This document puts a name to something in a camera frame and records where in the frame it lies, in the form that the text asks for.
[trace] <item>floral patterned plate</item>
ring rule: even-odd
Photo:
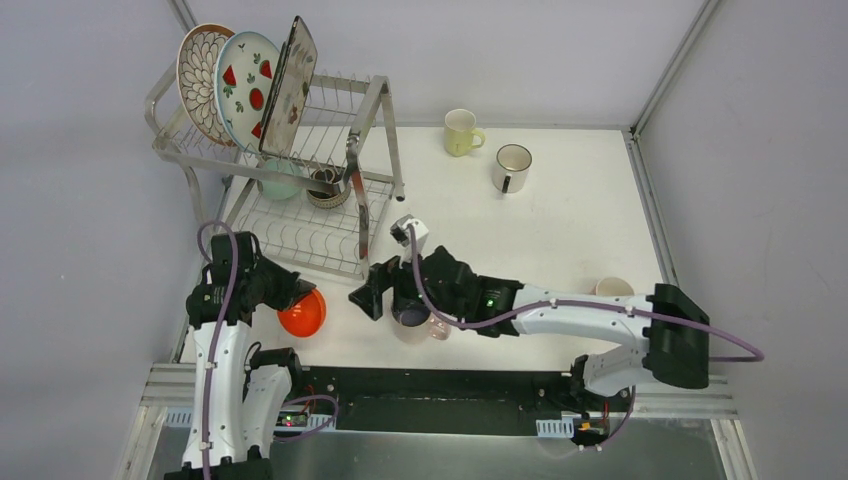
[[[265,132],[259,142],[263,152],[283,157],[291,152],[318,61],[318,49],[302,18],[294,18],[287,45],[277,63],[270,103],[262,121]]]
[[[198,25],[185,36],[177,55],[180,101],[188,118],[204,135],[221,145],[234,144],[218,116],[212,79],[218,54],[232,36],[232,30],[221,25]]]
[[[259,153],[262,114],[279,55],[267,38],[241,32],[224,44],[215,67],[215,102],[221,123],[238,146],[250,153]]]

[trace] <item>dish rack frame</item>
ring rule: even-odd
[[[263,253],[275,260],[350,278],[366,278],[368,254],[388,204],[392,199],[404,200],[389,79],[374,76],[357,80],[356,77],[343,78],[340,74],[330,76],[326,72],[314,75],[301,113],[302,122],[295,137],[295,147],[302,133],[306,140],[302,148],[293,147],[288,157],[251,154],[235,145],[217,144],[191,123],[182,105],[164,125],[160,124],[157,106],[175,81],[176,61],[147,95],[144,116],[156,134],[153,150],[162,160],[175,163],[183,170],[198,224],[210,218],[204,210],[195,169],[224,174],[225,180],[229,179],[229,182],[225,181],[228,185],[226,195],[230,196],[235,194],[231,187],[240,183],[235,179],[244,177],[244,187],[226,215],[228,225],[235,230],[253,231],[259,237]],[[360,152],[380,108],[391,175],[360,168]],[[255,165],[250,165],[251,156],[256,158]],[[257,168],[273,158],[290,161],[301,171],[305,170],[306,175]],[[310,178],[312,172],[328,168],[339,173],[341,181],[331,183]],[[288,183],[301,187],[302,191],[288,200],[271,201],[260,195],[259,182]],[[354,195],[345,192],[349,188],[353,189]],[[331,195],[346,194],[349,198],[339,207],[323,210],[307,201],[306,190]]]

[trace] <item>white table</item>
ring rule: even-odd
[[[626,279],[637,293],[651,293],[662,281],[621,132],[487,129],[486,145],[462,158],[443,150],[441,132],[398,129],[406,201],[387,207],[372,263],[402,253],[388,227],[412,213],[430,229],[425,255],[444,245],[477,274],[575,293],[588,293],[606,276]],[[495,152],[507,143],[527,147],[533,165],[524,189],[504,197],[492,184],[490,169]],[[372,129],[362,159],[364,169],[388,173],[383,129]],[[234,182],[233,191],[240,188]],[[326,299],[324,326],[299,339],[261,306],[253,317],[253,337],[263,348],[294,347],[304,365],[567,370],[577,356],[613,347],[561,335],[493,339],[456,329],[446,341],[410,345],[395,336],[398,327],[388,303],[387,315],[374,322],[348,301],[361,281],[300,270]],[[187,338],[183,358],[193,361]]]

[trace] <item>cup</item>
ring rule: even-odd
[[[618,277],[602,278],[592,289],[592,295],[599,297],[631,297],[635,294],[633,287]]]
[[[524,187],[533,156],[521,145],[511,143],[498,150],[492,170],[492,183],[501,193],[515,193]]]
[[[451,110],[445,115],[445,150],[454,157],[468,154],[475,148],[480,148],[486,143],[486,135],[477,125],[477,117],[468,110],[458,108]],[[474,137],[480,139],[480,143],[474,144]]]

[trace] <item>gray wall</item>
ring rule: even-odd
[[[182,32],[164,1],[0,10],[0,478],[111,478],[199,266],[142,117]]]
[[[848,2],[728,0],[644,134],[682,285],[766,353],[730,368],[760,478],[844,478]]]
[[[319,70],[388,75],[400,122],[631,125],[702,0],[189,0],[199,22],[282,43],[302,15]]]

